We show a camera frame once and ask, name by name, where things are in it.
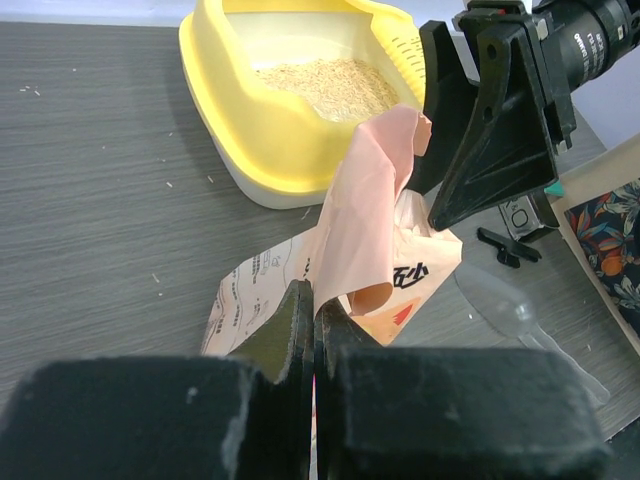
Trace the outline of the clear plastic scoop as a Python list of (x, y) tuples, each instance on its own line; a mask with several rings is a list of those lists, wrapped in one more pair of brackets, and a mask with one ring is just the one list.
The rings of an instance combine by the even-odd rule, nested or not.
[(572, 366), (595, 407), (609, 402), (611, 395), (601, 382), (540, 327), (535, 305), (522, 290), (466, 262), (456, 268), (454, 276), (466, 300), (497, 332), (527, 348), (558, 354)]

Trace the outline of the pink cat litter bag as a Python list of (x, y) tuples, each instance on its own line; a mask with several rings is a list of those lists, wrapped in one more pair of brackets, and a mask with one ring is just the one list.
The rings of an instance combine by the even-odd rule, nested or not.
[(391, 342), (461, 260), (407, 187), (430, 135), (402, 105), (360, 124), (317, 224), (221, 280), (202, 351), (238, 366), (226, 478), (424, 475), (433, 374)]

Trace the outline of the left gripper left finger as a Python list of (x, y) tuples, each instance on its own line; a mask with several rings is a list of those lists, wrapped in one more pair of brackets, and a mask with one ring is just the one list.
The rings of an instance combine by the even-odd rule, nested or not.
[(5, 479), (305, 479), (313, 295), (295, 281), (229, 356), (44, 364), (1, 416)]

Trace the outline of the black bag clip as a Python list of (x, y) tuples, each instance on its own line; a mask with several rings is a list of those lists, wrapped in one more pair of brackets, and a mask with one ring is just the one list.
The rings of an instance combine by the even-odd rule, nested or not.
[(510, 268), (518, 269), (521, 266), (521, 260), (536, 263), (542, 258), (535, 248), (486, 228), (479, 227), (476, 235), (480, 242), (496, 248), (498, 262)]

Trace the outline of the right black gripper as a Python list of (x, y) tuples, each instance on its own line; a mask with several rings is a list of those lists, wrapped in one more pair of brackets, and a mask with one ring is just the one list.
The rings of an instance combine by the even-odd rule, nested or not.
[(438, 191), (430, 225), (442, 231), (558, 178), (555, 157), (576, 128), (561, 52), (560, 3), (472, 1), (457, 19), (479, 78), (467, 78), (447, 25), (419, 29), (423, 114), (431, 138), (407, 188)]

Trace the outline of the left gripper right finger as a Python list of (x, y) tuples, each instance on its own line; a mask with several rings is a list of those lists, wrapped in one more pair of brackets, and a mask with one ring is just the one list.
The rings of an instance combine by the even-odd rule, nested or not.
[(338, 301), (315, 318), (322, 479), (600, 479), (611, 451), (559, 355), (384, 347)]

